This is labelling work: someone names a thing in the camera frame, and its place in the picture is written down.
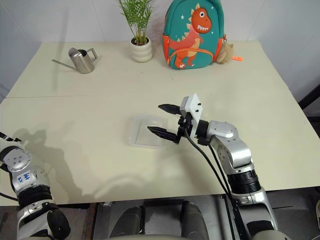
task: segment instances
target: clear plastic container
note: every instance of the clear plastic container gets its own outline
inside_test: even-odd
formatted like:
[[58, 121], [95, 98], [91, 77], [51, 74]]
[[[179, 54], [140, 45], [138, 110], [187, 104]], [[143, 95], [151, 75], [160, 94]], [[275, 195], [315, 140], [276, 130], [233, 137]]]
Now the clear plastic container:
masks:
[[157, 126], [166, 129], [168, 120], [162, 117], [139, 114], [133, 118], [129, 144], [137, 147], [161, 148], [163, 140], [147, 127]]

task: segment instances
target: white table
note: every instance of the white table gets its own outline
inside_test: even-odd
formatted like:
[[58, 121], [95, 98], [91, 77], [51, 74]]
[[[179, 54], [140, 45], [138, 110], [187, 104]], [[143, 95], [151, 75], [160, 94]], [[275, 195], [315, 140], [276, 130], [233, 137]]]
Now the white table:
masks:
[[[318, 186], [318, 136], [261, 45], [234, 44], [243, 62], [173, 70], [160, 46], [151, 61], [137, 63], [126, 43], [43, 43], [0, 105], [0, 131], [26, 142], [58, 204], [220, 194], [208, 164], [186, 139], [161, 149], [128, 144], [135, 115], [167, 118], [168, 130], [176, 132], [179, 117], [157, 106], [179, 105], [197, 93], [203, 120], [237, 127], [266, 190]], [[95, 48], [92, 73], [51, 62], [71, 64], [70, 47]], [[0, 188], [14, 196], [4, 172]], [[0, 198], [1, 206], [14, 204]]]

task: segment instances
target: dinosaur print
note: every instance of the dinosaur print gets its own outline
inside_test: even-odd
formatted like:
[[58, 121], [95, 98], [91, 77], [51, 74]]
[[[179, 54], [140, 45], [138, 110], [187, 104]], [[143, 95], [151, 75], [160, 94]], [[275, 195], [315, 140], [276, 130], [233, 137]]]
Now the dinosaur print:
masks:
[[[204, 42], [200, 34], [206, 34], [211, 29], [211, 20], [208, 17], [207, 11], [201, 8], [199, 3], [195, 6], [195, 10], [191, 9], [191, 17], [189, 18], [190, 23], [186, 24], [189, 32], [185, 32], [181, 40], [178, 38], [177, 41], [172, 39], [169, 40], [169, 47], [173, 50], [179, 49], [199, 49], [199, 45]], [[178, 69], [184, 69], [186, 64], [183, 62], [184, 58], [187, 59], [188, 66], [194, 66], [193, 60], [196, 58], [196, 51], [181, 51], [176, 53], [174, 65]]]

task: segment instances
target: black cable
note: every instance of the black cable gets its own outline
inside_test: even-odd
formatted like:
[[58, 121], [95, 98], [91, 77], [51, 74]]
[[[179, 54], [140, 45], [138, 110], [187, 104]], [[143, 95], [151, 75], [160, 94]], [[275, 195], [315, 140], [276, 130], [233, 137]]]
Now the black cable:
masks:
[[218, 166], [218, 168], [219, 168], [219, 171], [220, 171], [220, 174], [221, 174], [221, 176], [222, 176], [222, 178], [223, 178], [223, 181], [224, 181], [224, 184], [225, 184], [225, 186], [226, 186], [226, 189], [227, 189], [228, 193], [231, 195], [231, 191], [230, 191], [228, 182], [227, 182], [227, 180], [226, 180], [226, 177], [225, 177], [224, 172], [222, 171], [222, 168], [221, 168], [221, 166], [220, 166], [220, 162], [218, 161], [217, 155], [215, 154], [215, 151], [214, 151], [214, 149], [212, 148], [212, 146], [211, 146], [210, 144], [208, 144], [208, 146], [209, 146], [209, 148], [210, 148], [210, 150], [211, 150], [211, 152], [212, 152], [212, 155], [213, 155], [213, 157], [214, 157], [215, 163], [217, 164], [217, 166]]
[[235, 231], [234, 231], [234, 226], [233, 226], [232, 221], [231, 221], [231, 215], [230, 215], [230, 210], [229, 210], [229, 206], [228, 206], [228, 200], [227, 200], [226, 196], [224, 196], [223, 199], [224, 199], [224, 204], [225, 204], [225, 208], [226, 208], [226, 213], [227, 213], [227, 215], [228, 215], [228, 220], [229, 220], [229, 225], [230, 225], [232, 240], [236, 240]]
[[224, 184], [222, 183], [219, 175], [218, 175], [218, 172], [216, 171], [215, 167], [212, 165], [210, 159], [208, 158], [208, 156], [205, 154], [204, 151], [201, 150], [200, 147], [198, 147], [195, 142], [190, 138], [189, 134], [188, 134], [188, 130], [186, 128], [184, 128], [184, 135], [185, 137], [188, 139], [188, 141], [192, 144], [192, 146], [195, 147], [195, 149], [197, 149], [201, 154], [202, 156], [204, 156], [205, 160], [207, 161], [207, 163], [210, 165], [211, 169], [213, 170], [216, 178], [218, 179], [222, 189], [224, 190], [225, 194], [229, 197], [229, 199], [231, 199], [231, 195], [228, 193], [227, 189], [225, 188]]
[[10, 200], [13, 200], [13, 201], [17, 201], [18, 202], [18, 199], [12, 197], [12, 196], [8, 196], [8, 195], [5, 195], [4, 193], [0, 192], [0, 196], [6, 198], [6, 199], [10, 199]]
[[12, 183], [12, 173], [8, 170], [8, 166], [7, 166], [5, 163], [3, 163], [3, 164], [0, 166], [0, 170], [3, 170], [3, 171], [5, 171], [5, 172], [9, 173], [11, 188], [12, 188], [12, 190], [14, 191], [14, 190], [15, 190], [15, 187], [14, 187], [14, 185], [13, 185], [13, 183]]

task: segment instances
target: orange tag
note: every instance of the orange tag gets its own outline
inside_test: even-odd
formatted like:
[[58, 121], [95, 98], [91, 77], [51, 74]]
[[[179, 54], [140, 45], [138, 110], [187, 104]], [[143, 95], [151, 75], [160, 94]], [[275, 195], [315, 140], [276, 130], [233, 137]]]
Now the orange tag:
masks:
[[233, 56], [232, 59], [239, 62], [242, 62], [244, 60], [242, 56]]

